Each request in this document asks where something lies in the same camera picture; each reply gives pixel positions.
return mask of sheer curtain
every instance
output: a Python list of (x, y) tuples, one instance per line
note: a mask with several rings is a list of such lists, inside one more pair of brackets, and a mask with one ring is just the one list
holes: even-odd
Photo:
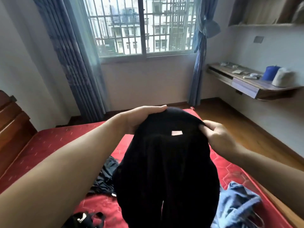
[(193, 78), (189, 90), (188, 103), (191, 106), (200, 104), (202, 86), (202, 67), (206, 58), (207, 38), (221, 32), (213, 20), (218, 0), (196, 0), (196, 28), (193, 36), (193, 49), (197, 52)]
[(102, 121), (109, 111), (102, 76), (83, 0), (34, 0), (82, 117)]

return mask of red mattress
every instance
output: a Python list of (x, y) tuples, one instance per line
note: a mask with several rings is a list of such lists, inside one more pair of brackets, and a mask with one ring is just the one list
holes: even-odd
[[(185, 110), (192, 115), (199, 116), (190, 109)], [(78, 138), (86, 132), (101, 125), (103, 122), (54, 128), (42, 130), (37, 133), (25, 146), (23, 151), (18, 155), (12, 165), (6, 170), (0, 178), (0, 193), (14, 183), (18, 178), (36, 166), (44, 158), (49, 156), (55, 150), (59, 149), (68, 142)], [(125, 135), (120, 141), (112, 156), (119, 161), (124, 157), (133, 135)], [(271, 201), (264, 195), (262, 190), (254, 180), (240, 167), (228, 162), (223, 157), (217, 155), (212, 149), (210, 157), (218, 170), (220, 183), (224, 189), (230, 181), (243, 184), (248, 189), (257, 193), (262, 198), (262, 203), (255, 208), (256, 213), (264, 220), (265, 227), (270, 228), (292, 228), (282, 214), (276, 209)], [(121, 208), (115, 198), (104, 195), (97, 195), (85, 198), (75, 210), (76, 212), (102, 212), (105, 214), (105, 228), (127, 228), (128, 225), (122, 218)]]

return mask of hand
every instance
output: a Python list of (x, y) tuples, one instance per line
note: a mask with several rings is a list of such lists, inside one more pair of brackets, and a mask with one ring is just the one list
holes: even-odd
[(160, 113), (167, 109), (163, 106), (142, 106), (121, 113), (126, 119), (126, 134), (134, 134), (139, 125), (148, 117), (149, 114)]
[(220, 123), (205, 120), (206, 126), (200, 125), (200, 130), (208, 138), (212, 149), (220, 156), (231, 161), (239, 151), (239, 144), (229, 134), (225, 126)]

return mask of bed frame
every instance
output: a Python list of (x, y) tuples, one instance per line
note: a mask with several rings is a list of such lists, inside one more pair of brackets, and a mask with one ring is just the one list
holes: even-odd
[(37, 133), (29, 116), (0, 90), (0, 177)]

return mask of blue container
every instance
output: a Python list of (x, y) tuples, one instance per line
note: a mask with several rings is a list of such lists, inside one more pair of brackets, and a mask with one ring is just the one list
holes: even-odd
[(279, 67), (279, 66), (267, 66), (266, 70), (264, 72), (264, 75), (262, 77), (262, 80), (273, 81), (273, 79), (275, 78), (275, 75), (277, 74), (277, 72), (280, 68), (281, 67)]

